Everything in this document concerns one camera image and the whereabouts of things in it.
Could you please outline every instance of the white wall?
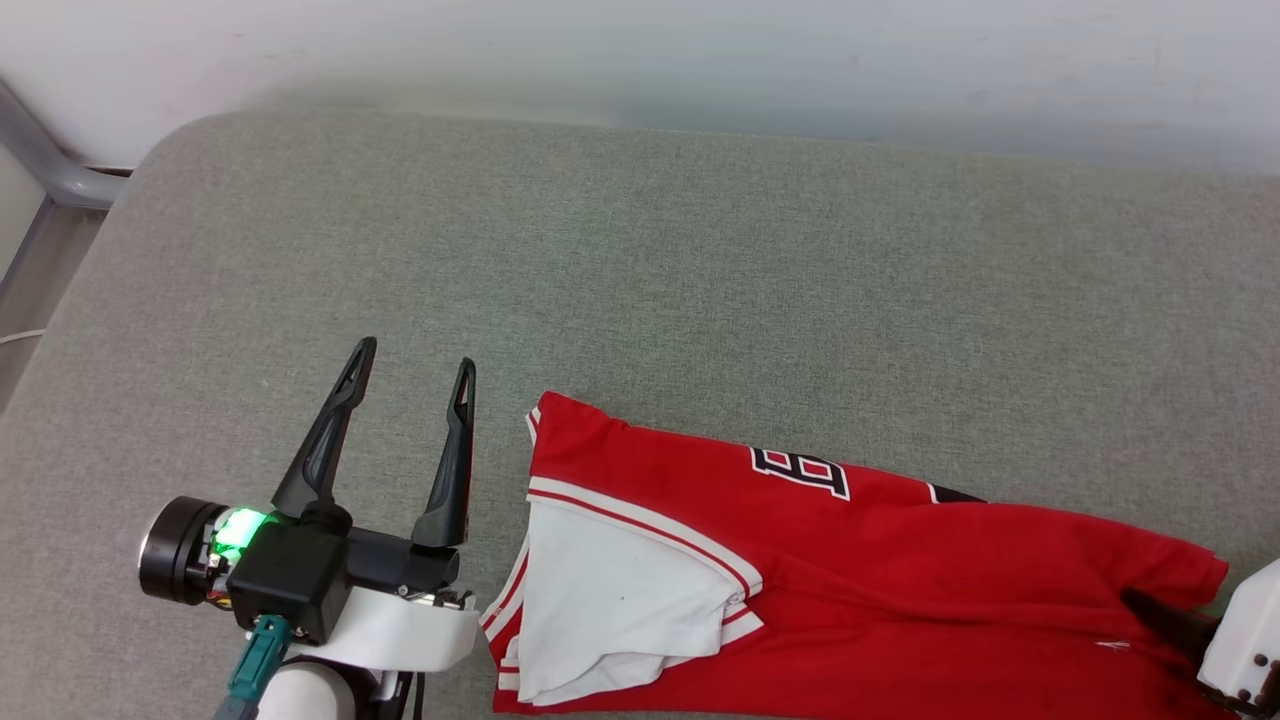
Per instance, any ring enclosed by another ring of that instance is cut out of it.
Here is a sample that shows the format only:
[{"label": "white wall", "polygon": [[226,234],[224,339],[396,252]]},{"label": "white wall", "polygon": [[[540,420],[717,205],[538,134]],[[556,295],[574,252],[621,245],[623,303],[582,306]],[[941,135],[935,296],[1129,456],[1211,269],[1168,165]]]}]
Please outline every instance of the white wall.
[{"label": "white wall", "polygon": [[1280,173],[1274,0],[10,0],[0,73],[82,159],[257,104]]},{"label": "white wall", "polygon": [[0,277],[18,254],[44,199],[45,191],[36,178],[0,146]]}]

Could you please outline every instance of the gray upholstery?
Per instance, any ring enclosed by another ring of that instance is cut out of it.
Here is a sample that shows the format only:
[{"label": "gray upholstery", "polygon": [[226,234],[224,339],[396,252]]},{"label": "gray upholstery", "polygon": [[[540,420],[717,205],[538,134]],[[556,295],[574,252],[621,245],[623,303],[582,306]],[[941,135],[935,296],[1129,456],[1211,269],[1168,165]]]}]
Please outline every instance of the gray upholstery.
[{"label": "gray upholstery", "polygon": [[[338,496],[375,529],[421,510],[457,361],[479,364],[462,584],[484,602],[520,544],[521,414],[547,388],[1135,523],[1239,579],[1280,552],[1277,228],[1275,179],[202,120],[128,183],[0,420],[0,716],[207,716],[242,635],[142,596],[140,537],[178,493],[265,507],[364,334],[379,355]],[[486,716],[493,680],[477,650],[433,679],[430,716]]]}]

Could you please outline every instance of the teal cable connector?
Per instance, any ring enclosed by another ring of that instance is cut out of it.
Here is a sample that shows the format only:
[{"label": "teal cable connector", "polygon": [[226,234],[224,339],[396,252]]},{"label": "teal cable connector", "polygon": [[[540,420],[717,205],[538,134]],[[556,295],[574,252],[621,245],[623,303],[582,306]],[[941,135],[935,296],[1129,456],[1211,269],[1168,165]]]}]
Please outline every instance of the teal cable connector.
[{"label": "teal cable connector", "polygon": [[232,680],[227,683],[229,694],[214,715],[214,720],[252,720],[257,717],[257,703],[266,692],[266,684],[284,662],[284,652],[293,642],[289,621],[279,615],[262,615],[244,652],[241,655]]}]

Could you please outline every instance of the jersey number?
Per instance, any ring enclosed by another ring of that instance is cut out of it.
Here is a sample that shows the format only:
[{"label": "jersey number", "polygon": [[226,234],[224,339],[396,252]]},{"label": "jersey number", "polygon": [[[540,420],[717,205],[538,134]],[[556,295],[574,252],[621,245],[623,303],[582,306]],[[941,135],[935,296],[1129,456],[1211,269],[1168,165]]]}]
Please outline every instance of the jersey number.
[{"label": "jersey number", "polygon": [[774,475],[792,483],[823,487],[831,491],[831,495],[849,500],[849,482],[845,479],[845,469],[820,457],[753,447],[751,466],[755,468],[756,473]]}]

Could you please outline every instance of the red jersey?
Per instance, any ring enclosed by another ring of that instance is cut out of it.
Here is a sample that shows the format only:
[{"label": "red jersey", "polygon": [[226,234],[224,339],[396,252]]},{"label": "red jersey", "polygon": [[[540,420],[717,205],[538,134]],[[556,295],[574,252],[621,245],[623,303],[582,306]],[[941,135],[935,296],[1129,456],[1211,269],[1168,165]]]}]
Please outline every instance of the red jersey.
[{"label": "red jersey", "polygon": [[556,393],[529,421],[530,529],[483,616],[497,711],[1231,717],[1120,601],[1210,602],[1204,548]]}]

